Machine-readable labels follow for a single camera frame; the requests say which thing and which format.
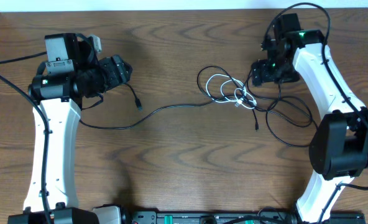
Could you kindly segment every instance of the black cable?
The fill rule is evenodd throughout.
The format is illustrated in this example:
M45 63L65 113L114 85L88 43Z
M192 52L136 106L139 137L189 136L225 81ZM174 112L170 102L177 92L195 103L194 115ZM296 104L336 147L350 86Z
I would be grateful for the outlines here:
M132 91L133 96L134 96L134 102L136 103L136 107L137 107L137 109L138 109L139 111L142 111L141 101L140 101L140 99L137 97L136 92L134 91L133 87L132 87L130 84L128 84L128 83L125 83L125 85L127 85L127 86L130 88L130 90Z
M262 208L262 209L257 213L257 216L258 216L258 217L261 217L261 213L262 213L262 212L263 212L263 210L265 210L265 209L271 209L271 210L275 211L275 212L278 214L279 218L280 218L282 221L285 221L285 219L283 219L283 218L282 218L282 216L281 216L281 214L278 212L278 210L277 210L276 208L274 208L274 207L271 207L271 206L267 206L267 207Z
M252 216L252 215L246 215L242 218L236 218L234 220L225 222L223 224L236 224L244 221L250 221L250 220L257 220L257 221L266 221L270 223L277 223L277 224L286 224L286 222L276 220L274 218L267 218L267 217L259 217L259 216Z
M322 48L321 48L321 55L322 55L322 59L323 59L323 64L326 68L326 70L328 71L329 73L329 76L331 77L334 85L336 86L336 88L339 90L341 96L343 97L344 101L349 105L349 107L354 111L354 113L357 115L357 117L360 119L360 121L365 125L365 127L367 128L368 130L368 122L367 120L365 119L365 117L359 112L359 110L353 105L353 103L350 101L350 98L348 98L346 96L346 93L343 91L343 89L341 88L340 84L338 83L338 81L336 80L336 78L334 77L330 67L329 67L329 60L326 59L326 55L325 55L325 48L326 48L326 45L328 43L328 37L329 37L329 32L330 32L330 28L331 28L331 18L329 16L329 13L321 6L319 5L316 5L316 4L313 4L313 3L308 3L308 2L302 2L302 3L298 3L298 4L294 4L286 9L284 9L282 12L280 12L278 15L275 16L275 18L271 21L270 25L268 26L266 32L265 32L265 35L264 35L264 40L267 38L268 36L268 32L269 30L271 29L271 27L275 24L275 21L283 14L285 13L286 11L288 11L289 9L291 8L294 8L294 7L297 7L297 6L300 6L300 5L309 5L309 6L314 6L316 8L318 8L319 10L321 10L327 20L328 20L328 28L326 30L326 35L325 35L325 39L322 43ZM358 185L354 185L354 184L345 184L345 183L340 183L336 186L334 192L332 193L332 195L330 196L328 202L326 203L324 209L322 210L321 212L321 215L320 215L320 218L318 220L318 223L321 223L322 222L322 219L323 219L323 215L325 213L325 211L328 209L328 207L330 206L331 202L333 201L333 198L335 197L335 195L339 192L339 190L341 189L341 187L350 187L350 188L354 188L354 189L358 189L358 190L368 190L368 186L367 187L363 187L363 186L358 186Z
M104 129L104 130L125 130L125 129L130 129L133 128L134 126L142 123L143 121L145 121L146 119L148 119L149 117L151 117L152 115L154 115L155 113L163 110L163 109L170 109L170 108L193 108L193 107L201 107L201 106L206 106L209 105L213 102L215 102L216 100L221 100L224 97L220 97L217 98L215 100L206 102L206 103L201 103L201 104L182 104L182 105L170 105L170 106L163 106L161 108L158 108L156 110L154 110L153 112L151 112L150 114L148 114L147 116L145 116L144 118L142 118L141 120L139 120L138 122L129 125L129 126L123 126L123 127L101 127L101 126L95 126L95 125L90 125L90 124L86 124L85 122L83 122L81 119L79 120L79 122L83 125L85 125L86 127L89 128L96 128L96 129Z
M46 69L46 63L48 61L43 61L39 64L39 66L37 67L37 71L36 71L36 75L43 75L43 72Z
M203 71L205 71L206 69L209 69L209 68L217 68L218 70L222 71L225 75L227 75L231 80L232 82L235 84L235 86L237 88L241 88L233 79L233 77L227 72L225 71L225 69L219 67L219 66L215 66L215 65L210 65L210 66L206 66L205 68L202 68L199 72L198 72L198 75L197 75L197 78L196 78L196 84L198 85L198 88L200 90L201 93L203 93L205 96L211 98L211 99L216 99L217 96L213 96L212 94L208 94L204 89L203 87L201 86L200 84L200 76L202 74ZM252 71L249 72L248 76L247 76L247 79L246 81L244 82L244 86L242 86L242 88L247 88L247 91L252 95L254 96L255 98L259 98L259 99L262 99L262 100L273 100L273 102L270 104L270 106L267 108L267 109L264 109L264 108L261 108L260 106L257 106L257 105L253 105L253 103L246 97L244 96L244 92L243 90L241 91L241 94L242 94L242 98L244 99L243 103L246 103L248 104L249 106L251 107L254 107L254 110L257 110L257 111L260 111L260 112L265 112L265 122L267 124L267 128L269 129L269 131L271 132L272 136L274 136L276 139L278 139L280 142L286 144L287 146L291 146L291 147L308 147L309 144L307 145L296 145L296 144L291 144L291 143L288 143L282 139L280 139L275 133L274 131L271 129L270 127L270 124L269 124L269 120L268 120L268 114L271 113L271 114L274 114L274 115L277 115L279 116L280 118L284 119L285 121L289 122L290 124L298 127L298 128L306 128L306 127L309 127L311 124L314 124L315 127L317 128L317 124L316 122L314 121L313 119L313 115L311 113L311 110L310 108L307 106L307 104L301 100L300 98L298 97L295 97L295 96L282 96L282 88L281 88L281 83L278 84L278 97L277 98L271 98L271 97L266 97L266 96L259 96L259 95L256 95L254 94L250 88L249 88L249 80L252 76ZM284 100L285 98L291 98L291 99L294 99L294 100L297 100L299 101L307 110L304 111L303 109L299 108L298 106L294 105L293 103L289 102L288 100ZM276 111L273 111L273 109L276 107L276 105L279 103L279 102L284 102L288 105L290 105L291 107L295 108L296 110L298 110L299 112L301 112L303 115L305 115L307 118L308 118L308 122L305 124L305 125L300 125L300 124L296 124L294 123L290 118L288 118L287 115L283 114L283 113L278 113ZM255 126L256 126L256 130L258 129L259 127L259 124L258 124L258 121L257 121L257 117L255 115L255 111L253 110L253 114L254 114L254 117L255 117Z
M15 58L15 59L9 59L9 60L2 60L0 61L0 65L1 64L5 64L5 63L11 63L11 62L18 62L21 60L26 60L26 59L30 59L30 58L34 58L34 57L39 57L42 55L45 55L46 52L42 52L39 54L34 54L34 55L30 55L30 56L26 56L26 57L21 57L21 58ZM43 124L45 126L45 130L44 130L44 134L45 134L45 142L44 142L44 149L43 149L43 159L42 159L42 173L41 173L41 178L40 178L40 182L41 182L41 197L42 197L42 203L43 203L43 208L44 208L44 213L45 213L45 217L46 217L46 221L48 224L52 224L52 219L50 217L50 211L48 209L48 202L47 202L47 195L46 195L46 168L47 168L47 153L48 153L48 137L49 137L49 129L48 129L48 121L45 117L45 115L43 114L43 112L39 109L39 107L34 103L34 101L30 98L30 96L28 94L26 94L24 91L22 91L20 88L18 88L18 86L16 86L15 84L11 83L9 80L5 79L2 75L0 75L0 80L2 80L4 83L6 83L7 85L9 85L11 88L13 88L15 91L17 91L21 96L23 96L36 110L36 112L38 112L40 118L42 118Z
M93 105L91 105L89 107L82 108L82 110L84 111L84 110L93 108L93 107L98 106L98 105L100 105L101 103L104 102L104 96L101 93L97 93L97 96L99 97L99 100L97 102L95 102Z

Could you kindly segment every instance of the white wall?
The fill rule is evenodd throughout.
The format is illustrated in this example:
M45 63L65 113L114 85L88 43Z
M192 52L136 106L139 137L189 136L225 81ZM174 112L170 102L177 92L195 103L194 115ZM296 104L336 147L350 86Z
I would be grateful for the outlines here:
M0 12L286 8L302 0L0 0ZM323 7L368 7L368 0L309 0Z

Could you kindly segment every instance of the black plastic part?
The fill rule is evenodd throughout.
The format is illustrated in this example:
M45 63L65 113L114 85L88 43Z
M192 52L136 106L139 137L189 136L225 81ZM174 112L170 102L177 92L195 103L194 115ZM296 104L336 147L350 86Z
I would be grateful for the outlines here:
M65 208L65 203L64 202L57 202L55 204L55 209L56 210L61 210L61 209L64 209Z
M66 208L54 211L54 224L99 224L95 213L79 208Z
M42 196L42 190L39 190L39 197Z
M119 211L121 212L121 223L122 224L132 224L133 219L132 219L130 212L122 206L118 206L118 207L119 207Z
M300 74L293 67L293 58L297 48L306 44L321 43L324 36L320 30L302 30L297 14L285 14L274 24L275 39L266 36L262 49L267 51L267 60L258 60L252 64L252 83L297 82Z
M216 217L214 216L201 217L199 220L199 224L217 224Z
M361 213L332 213L329 224L366 224L365 216Z
M361 114L368 121L368 110L362 109ZM326 114L311 140L311 165L326 180L344 175L358 177L368 168L368 131L361 123L354 126L354 117L354 112ZM348 126L355 131L353 136L346 136Z
M99 224L95 213L79 208L64 208L55 210L54 224ZM44 224L46 222L43 212L11 215L7 221L8 224Z
M26 207L23 214L30 214L30 207Z
M142 105L141 105L141 101L140 101L140 99L136 98L136 99L134 100L134 102L136 103L136 107L137 107L137 109L138 109L139 111L142 111Z
M45 36L48 62L41 63L29 85L29 95L41 100L73 99L81 108L82 97L98 96L130 80L132 67L114 55L98 61L92 37L81 34ZM47 75L42 75L47 68Z
M252 83L254 86L261 86L263 83L288 83L297 82L300 79L300 74L294 69L280 70L276 68L275 63L270 60L258 60L252 64Z
M284 14L277 19L274 24L274 36L275 40L279 44L280 40L284 38L287 32L301 30L300 22L297 14Z

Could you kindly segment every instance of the wood grain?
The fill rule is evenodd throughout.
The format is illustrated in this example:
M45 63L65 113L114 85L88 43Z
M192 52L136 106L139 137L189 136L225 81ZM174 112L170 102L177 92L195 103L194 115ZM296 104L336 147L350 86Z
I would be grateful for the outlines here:
M296 10L304 28L325 30L323 15ZM45 50L44 35L96 34L102 57L121 55L133 68L131 84L144 110L134 106L124 86L105 94L105 102L82 114L90 124L124 126L154 109L208 99L196 86L196 74L219 65L244 78L250 65L265 58L259 44L278 10L4 13L0 16L0 60ZM368 9L330 9L332 55L344 79L368 106ZM0 66L0 72L26 89L45 58ZM206 72L202 81L212 74ZM212 83L213 91L218 84ZM274 84L254 91L277 94ZM318 110L304 81L283 86L284 95L305 100ZM85 100L85 105L96 99ZM297 114L280 105L277 108ZM130 209L258 210L290 208L303 193L312 168L307 149L290 148L271 136L258 113L233 105L169 109L125 131L79 126L75 181L80 207L117 202ZM271 116L283 139L306 144L313 128L296 129ZM21 212L32 171L32 108L0 82L0 223ZM368 170L355 180L368 184ZM368 192L346 189L334 210L360 210L368 222Z

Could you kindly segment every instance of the green connector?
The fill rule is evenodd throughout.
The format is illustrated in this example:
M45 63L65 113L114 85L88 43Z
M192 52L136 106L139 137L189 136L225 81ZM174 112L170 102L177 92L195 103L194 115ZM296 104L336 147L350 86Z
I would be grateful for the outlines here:
M173 216L165 215L165 224L173 224Z

